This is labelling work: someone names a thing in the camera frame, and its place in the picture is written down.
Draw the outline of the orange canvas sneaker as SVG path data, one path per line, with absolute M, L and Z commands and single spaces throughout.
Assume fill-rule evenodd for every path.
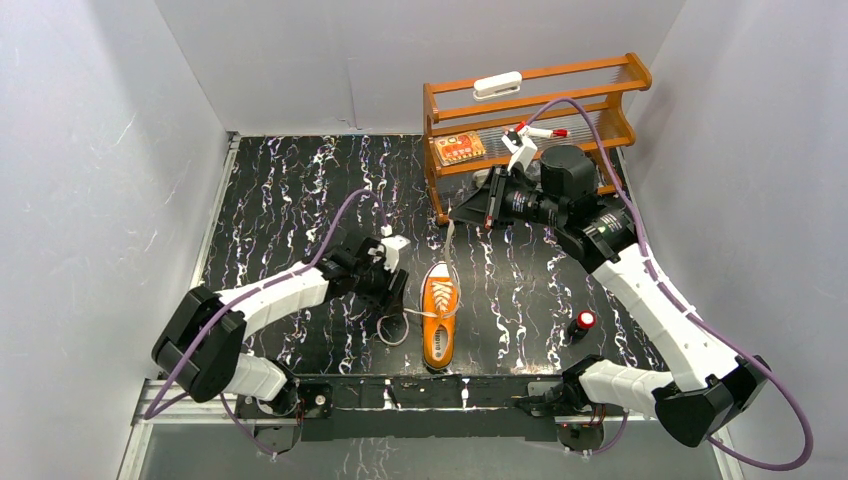
M 423 359 L 429 369 L 445 370 L 453 359 L 459 300 L 447 264 L 434 264 L 421 287 Z

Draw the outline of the white shoelace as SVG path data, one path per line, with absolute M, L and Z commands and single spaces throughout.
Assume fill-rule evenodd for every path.
M 419 315 L 419 316 L 421 316 L 422 318 L 425 318 L 425 319 L 429 319 L 429 318 L 442 318 L 445 315 L 455 315 L 457 313 L 457 311 L 459 310 L 459 307 L 461 306 L 461 282 L 460 282 L 459 275 L 457 273 L 457 270 L 455 268 L 453 258 L 452 258 L 453 240 L 455 238 L 455 231 L 456 231 L 455 221 L 453 219 L 450 219 L 448 221 L 448 229 L 447 229 L 447 234 L 446 234 L 446 240 L 445 240 L 442 252 L 443 252 L 444 264 L 445 264 L 446 269 L 447 269 L 447 273 L 448 273 L 448 276 L 449 276 L 449 280 L 451 282 L 451 286 L 453 287 L 454 291 L 458 295 L 457 305 L 452 310 L 445 310 L 443 312 L 438 312 L 438 313 L 429 313 L 429 312 L 424 312 L 424 311 L 417 311 L 417 310 L 413 310 L 413 309 L 410 309 L 410 308 L 403 307 L 401 309 L 402 314 L 410 313 L 410 314 L 413 314 L 413 315 Z M 397 346 L 402 345 L 405 342 L 405 340 L 407 339 L 409 331 L 410 331 L 409 320 L 404 319 L 405 329 L 404 329 L 403 336 L 398 341 L 392 342 L 392 341 L 387 340 L 384 337 L 384 335 L 381 331 L 382 322 L 385 319 L 386 319 L 386 316 L 383 316 L 383 317 L 381 317 L 377 320 L 377 323 L 376 323 L 377 331 L 376 331 L 376 333 L 377 333 L 378 339 L 384 345 L 386 345 L 388 347 L 397 347 Z

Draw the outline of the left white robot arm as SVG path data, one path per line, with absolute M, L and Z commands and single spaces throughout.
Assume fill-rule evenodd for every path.
M 321 255 L 244 287 L 189 290 L 155 342 L 152 360 L 196 402 L 222 393 L 252 397 L 275 416 L 294 411 L 296 378 L 271 359 L 243 352 L 245 339 L 301 310 L 352 294 L 383 315 L 403 305 L 410 245 L 402 235 L 351 232 Z

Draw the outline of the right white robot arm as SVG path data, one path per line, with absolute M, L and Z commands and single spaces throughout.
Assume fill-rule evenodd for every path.
M 618 405 L 658 419 L 679 443 L 696 447 L 738 416 L 762 390 L 765 376 L 750 361 L 692 323 L 660 290 L 639 249 L 625 207 L 597 192 L 597 171 L 579 148 L 546 149 L 534 181 L 522 168 L 496 166 L 449 217 L 486 229 L 516 221 L 554 231 L 557 244 L 625 307 L 660 351 L 658 372 L 589 355 L 562 374 L 560 385 L 524 400 L 539 410 L 560 403 L 577 414 Z

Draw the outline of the grey stapler on bottom shelf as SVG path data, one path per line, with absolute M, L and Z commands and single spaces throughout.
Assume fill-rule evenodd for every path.
M 492 183 L 492 179 L 492 169 L 478 170 L 472 174 L 472 182 L 477 189 L 488 188 Z

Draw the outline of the orange snack packet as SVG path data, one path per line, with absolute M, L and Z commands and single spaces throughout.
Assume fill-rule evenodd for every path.
M 434 139 L 438 160 L 442 166 L 449 166 L 482 158 L 486 147 L 477 131 L 467 131 L 455 135 Z

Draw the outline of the red white marker pen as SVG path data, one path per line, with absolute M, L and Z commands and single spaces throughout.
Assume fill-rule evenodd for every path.
M 568 138 L 570 134 L 567 129 L 542 129 L 528 125 L 523 125 L 516 132 L 519 136 L 541 139 Z

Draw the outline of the orange wooden shelf rack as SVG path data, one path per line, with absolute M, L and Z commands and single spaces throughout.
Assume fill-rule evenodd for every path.
M 557 144 L 575 145 L 595 162 L 633 145 L 624 100 L 652 84 L 635 53 L 424 84 L 424 172 L 437 222 L 448 221 L 440 190 L 449 177 L 527 166 Z

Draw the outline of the white stapler on top shelf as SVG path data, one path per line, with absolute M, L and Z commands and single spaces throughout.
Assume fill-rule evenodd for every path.
M 510 71 L 484 77 L 473 83 L 472 97 L 477 102 L 516 94 L 521 89 L 523 76 L 519 71 Z

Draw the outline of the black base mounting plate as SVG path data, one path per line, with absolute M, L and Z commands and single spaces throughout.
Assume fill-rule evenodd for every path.
M 562 377 L 544 375 L 303 375 L 284 413 L 240 395 L 235 413 L 273 449 L 298 442 L 519 438 L 577 453 L 600 448 L 623 410 L 574 407 Z

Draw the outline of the red emergency stop button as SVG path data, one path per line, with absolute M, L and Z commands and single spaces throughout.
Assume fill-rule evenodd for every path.
M 566 329 L 569 342 L 577 343 L 582 341 L 596 323 L 596 315 L 590 310 L 583 310 L 576 314 Z

